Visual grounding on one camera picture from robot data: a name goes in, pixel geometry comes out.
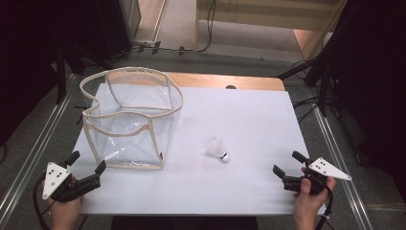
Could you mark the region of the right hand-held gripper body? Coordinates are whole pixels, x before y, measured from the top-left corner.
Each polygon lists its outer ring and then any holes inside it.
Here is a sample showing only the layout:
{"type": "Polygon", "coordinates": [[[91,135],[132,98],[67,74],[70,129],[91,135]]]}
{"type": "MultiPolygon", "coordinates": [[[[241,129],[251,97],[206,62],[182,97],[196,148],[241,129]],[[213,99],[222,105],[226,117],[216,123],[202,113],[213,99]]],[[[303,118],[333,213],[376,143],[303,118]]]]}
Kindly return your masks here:
{"type": "Polygon", "coordinates": [[[310,159],[310,163],[305,165],[305,173],[303,176],[295,177],[285,175],[284,179],[282,179],[282,183],[285,190],[299,192],[301,190],[302,180],[307,178],[311,182],[310,194],[315,196],[325,188],[328,177],[351,181],[350,175],[342,172],[323,157],[319,157],[316,160],[310,159]]]}

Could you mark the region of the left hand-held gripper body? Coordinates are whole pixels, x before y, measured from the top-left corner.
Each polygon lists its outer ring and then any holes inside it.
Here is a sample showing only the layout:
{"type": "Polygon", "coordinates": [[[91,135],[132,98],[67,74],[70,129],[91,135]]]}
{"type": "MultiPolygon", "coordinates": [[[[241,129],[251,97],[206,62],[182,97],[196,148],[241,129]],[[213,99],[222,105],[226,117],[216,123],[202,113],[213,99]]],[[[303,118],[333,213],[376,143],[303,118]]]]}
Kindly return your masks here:
{"type": "Polygon", "coordinates": [[[68,169],[50,162],[45,172],[42,198],[62,203],[75,200],[98,189],[101,186],[101,174],[102,171],[96,169],[93,174],[83,179],[74,179],[68,169]]]}

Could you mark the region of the clear plastic storage bag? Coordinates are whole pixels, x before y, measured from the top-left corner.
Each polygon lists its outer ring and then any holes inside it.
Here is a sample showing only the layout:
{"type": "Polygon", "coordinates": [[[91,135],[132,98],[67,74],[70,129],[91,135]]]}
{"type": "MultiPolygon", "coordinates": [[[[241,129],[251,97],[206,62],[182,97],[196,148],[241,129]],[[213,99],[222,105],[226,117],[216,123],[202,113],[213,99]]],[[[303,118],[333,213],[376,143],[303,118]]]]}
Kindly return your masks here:
{"type": "Polygon", "coordinates": [[[83,129],[97,162],[110,168],[161,170],[183,94],[165,73],[124,67],[79,84],[83,129]]]}

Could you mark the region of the white badminton shuttlecock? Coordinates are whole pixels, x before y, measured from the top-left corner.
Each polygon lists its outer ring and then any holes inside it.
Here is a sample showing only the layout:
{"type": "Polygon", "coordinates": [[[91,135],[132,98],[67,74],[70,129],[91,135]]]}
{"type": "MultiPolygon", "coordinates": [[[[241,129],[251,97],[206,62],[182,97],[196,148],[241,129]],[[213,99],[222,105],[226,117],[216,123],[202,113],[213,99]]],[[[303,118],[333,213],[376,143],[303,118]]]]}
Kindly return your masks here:
{"type": "Polygon", "coordinates": [[[230,159],[225,146],[218,137],[213,137],[208,140],[206,152],[212,156],[216,156],[224,163],[227,163],[230,159]]]}

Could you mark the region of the person's right hand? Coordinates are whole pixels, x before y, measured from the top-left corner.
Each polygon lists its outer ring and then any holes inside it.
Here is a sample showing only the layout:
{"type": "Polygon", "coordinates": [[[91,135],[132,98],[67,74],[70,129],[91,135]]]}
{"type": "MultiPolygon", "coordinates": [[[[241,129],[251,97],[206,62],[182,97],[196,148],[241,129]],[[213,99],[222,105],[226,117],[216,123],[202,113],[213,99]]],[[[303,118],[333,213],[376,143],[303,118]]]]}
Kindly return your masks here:
{"type": "Polygon", "coordinates": [[[293,219],[296,230],[315,230],[315,221],[318,211],[328,198],[327,190],[318,195],[311,195],[311,182],[304,178],[301,182],[301,190],[294,193],[296,198],[293,211],[293,219]]]}

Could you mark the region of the person's left hand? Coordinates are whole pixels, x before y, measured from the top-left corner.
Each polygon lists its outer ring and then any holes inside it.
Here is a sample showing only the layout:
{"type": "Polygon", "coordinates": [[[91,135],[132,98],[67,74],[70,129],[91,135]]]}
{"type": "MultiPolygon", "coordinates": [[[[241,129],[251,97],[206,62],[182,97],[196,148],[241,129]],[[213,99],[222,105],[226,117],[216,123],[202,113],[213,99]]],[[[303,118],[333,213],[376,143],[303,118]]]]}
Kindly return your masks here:
{"type": "Polygon", "coordinates": [[[51,205],[51,230],[75,230],[79,223],[83,201],[83,196],[65,203],[48,198],[47,202],[51,205]]]}

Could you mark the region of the white table mat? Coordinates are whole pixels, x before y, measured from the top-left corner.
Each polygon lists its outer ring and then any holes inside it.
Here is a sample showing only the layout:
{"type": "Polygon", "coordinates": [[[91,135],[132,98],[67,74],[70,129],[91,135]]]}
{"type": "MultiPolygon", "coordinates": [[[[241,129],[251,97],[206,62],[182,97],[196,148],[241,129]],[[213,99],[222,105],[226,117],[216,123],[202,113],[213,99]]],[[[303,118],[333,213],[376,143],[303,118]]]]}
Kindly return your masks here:
{"type": "Polygon", "coordinates": [[[285,91],[185,87],[161,171],[109,168],[86,195],[90,215],[289,215],[294,199],[272,172],[300,175],[304,137],[285,91]],[[206,152],[221,139],[222,162],[206,152]]]}

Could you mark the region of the black metal stand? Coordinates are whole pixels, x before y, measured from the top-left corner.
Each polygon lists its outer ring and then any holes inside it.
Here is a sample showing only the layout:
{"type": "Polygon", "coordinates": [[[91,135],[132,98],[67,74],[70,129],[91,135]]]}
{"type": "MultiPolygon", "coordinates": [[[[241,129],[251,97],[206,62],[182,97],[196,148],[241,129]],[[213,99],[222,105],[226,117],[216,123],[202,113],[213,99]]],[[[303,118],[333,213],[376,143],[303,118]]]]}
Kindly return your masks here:
{"type": "Polygon", "coordinates": [[[106,70],[114,69],[114,66],[90,50],[75,42],[61,38],[56,43],[56,73],[57,73],[57,98],[56,104],[60,104],[66,96],[65,63],[68,63],[74,73],[83,74],[85,70],[81,57],[87,57],[106,70]]]}
{"type": "Polygon", "coordinates": [[[293,65],[290,70],[277,75],[277,78],[280,80],[285,80],[289,77],[297,75],[300,72],[304,72],[305,70],[307,70],[307,75],[304,78],[304,84],[306,86],[315,86],[316,83],[319,82],[319,94],[310,99],[302,101],[300,104],[312,102],[318,107],[321,114],[326,117],[326,107],[334,102],[334,83],[330,78],[331,68],[327,64],[324,57],[318,55],[311,60],[300,61],[298,65],[293,65]]]}

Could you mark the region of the person's dark clothing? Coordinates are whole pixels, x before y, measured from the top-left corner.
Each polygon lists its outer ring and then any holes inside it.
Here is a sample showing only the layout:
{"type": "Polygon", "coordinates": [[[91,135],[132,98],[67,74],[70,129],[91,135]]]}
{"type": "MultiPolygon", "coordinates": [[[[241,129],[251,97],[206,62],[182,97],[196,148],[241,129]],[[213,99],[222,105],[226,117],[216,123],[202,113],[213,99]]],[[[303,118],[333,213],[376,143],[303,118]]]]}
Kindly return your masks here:
{"type": "Polygon", "coordinates": [[[259,230],[255,217],[119,217],[111,230],[259,230]]]}

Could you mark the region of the wooden table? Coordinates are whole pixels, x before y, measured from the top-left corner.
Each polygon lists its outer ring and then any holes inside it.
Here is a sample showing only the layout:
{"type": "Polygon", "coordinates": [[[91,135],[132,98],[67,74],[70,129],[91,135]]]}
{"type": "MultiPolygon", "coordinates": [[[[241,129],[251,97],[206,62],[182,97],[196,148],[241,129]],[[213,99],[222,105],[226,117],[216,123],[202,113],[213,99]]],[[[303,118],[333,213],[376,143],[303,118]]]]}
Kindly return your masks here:
{"type": "Polygon", "coordinates": [[[282,80],[244,76],[167,72],[167,75],[180,87],[226,88],[234,86],[243,90],[284,91],[282,80]]]}

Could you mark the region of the black cabinet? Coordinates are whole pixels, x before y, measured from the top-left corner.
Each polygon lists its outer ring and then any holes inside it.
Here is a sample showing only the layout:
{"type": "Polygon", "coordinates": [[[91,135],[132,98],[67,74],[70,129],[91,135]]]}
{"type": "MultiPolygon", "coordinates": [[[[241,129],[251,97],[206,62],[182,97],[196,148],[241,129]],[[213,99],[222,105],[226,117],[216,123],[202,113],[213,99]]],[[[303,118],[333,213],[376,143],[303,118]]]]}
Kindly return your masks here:
{"type": "Polygon", "coordinates": [[[141,21],[138,0],[97,0],[101,19],[101,56],[111,59],[128,52],[141,21]]]}

